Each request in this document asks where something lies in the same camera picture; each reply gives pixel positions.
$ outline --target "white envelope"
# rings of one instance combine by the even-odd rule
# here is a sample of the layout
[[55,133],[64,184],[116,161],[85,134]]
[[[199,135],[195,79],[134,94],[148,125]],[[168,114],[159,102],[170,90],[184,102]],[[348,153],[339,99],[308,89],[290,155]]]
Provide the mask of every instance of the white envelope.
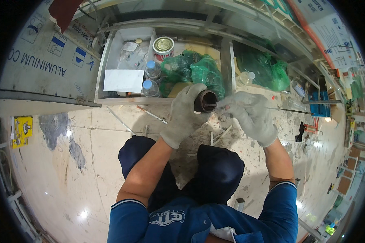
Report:
[[142,92],[143,70],[106,69],[104,91]]

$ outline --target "plastic water bottle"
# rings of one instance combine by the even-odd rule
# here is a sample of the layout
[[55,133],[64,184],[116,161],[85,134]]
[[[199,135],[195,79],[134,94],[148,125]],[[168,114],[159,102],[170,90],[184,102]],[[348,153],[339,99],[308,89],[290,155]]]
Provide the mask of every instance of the plastic water bottle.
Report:
[[142,92],[146,97],[160,97],[160,89],[155,81],[146,79],[142,85]]
[[306,110],[307,106],[303,103],[301,103],[298,100],[292,99],[291,97],[287,98],[287,105],[289,108],[291,109],[295,109],[295,110]]
[[146,75],[156,83],[159,83],[159,79],[161,78],[161,65],[156,63],[155,61],[148,61],[146,63],[145,68]]
[[255,78],[255,73],[251,72],[246,72],[243,71],[236,79],[235,79],[235,83],[238,87],[243,87],[248,85],[249,83],[251,83],[253,81],[253,79]]

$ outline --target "worker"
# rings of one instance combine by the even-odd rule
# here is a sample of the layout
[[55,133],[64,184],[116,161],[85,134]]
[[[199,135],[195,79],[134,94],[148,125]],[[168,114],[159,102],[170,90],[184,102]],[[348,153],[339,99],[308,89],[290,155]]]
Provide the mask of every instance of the worker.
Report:
[[227,206],[244,162],[225,148],[200,145],[198,168],[182,190],[168,162],[173,149],[208,121],[193,110],[204,84],[185,87],[172,102],[170,120],[156,141],[128,139],[119,151],[125,182],[111,206],[108,243],[133,242],[295,242],[297,190],[292,161],[277,138],[263,95],[238,92],[218,102],[266,155],[269,193],[258,219]]

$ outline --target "gray cotton glove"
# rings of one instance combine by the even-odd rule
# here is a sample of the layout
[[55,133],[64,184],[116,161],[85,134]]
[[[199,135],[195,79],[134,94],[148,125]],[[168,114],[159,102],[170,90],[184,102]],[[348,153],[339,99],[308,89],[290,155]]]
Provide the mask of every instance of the gray cotton glove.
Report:
[[237,92],[218,102],[218,108],[232,114],[244,133],[266,148],[277,138],[277,127],[272,123],[268,99],[263,95]]
[[185,87],[172,102],[169,122],[160,132],[164,141],[172,148],[179,148],[180,143],[208,121],[210,114],[195,114],[193,104],[197,95],[206,90],[204,84]]

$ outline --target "blue shirt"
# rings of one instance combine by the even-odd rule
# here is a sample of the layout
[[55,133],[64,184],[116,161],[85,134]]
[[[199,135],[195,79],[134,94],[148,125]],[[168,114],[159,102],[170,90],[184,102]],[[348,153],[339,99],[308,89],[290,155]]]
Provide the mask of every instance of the blue shirt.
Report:
[[232,227],[240,242],[296,242],[298,222],[296,186],[280,182],[268,193],[258,219],[227,205],[198,205],[188,197],[178,197],[148,213],[134,199],[111,206],[107,243],[192,242],[203,243],[211,225]]

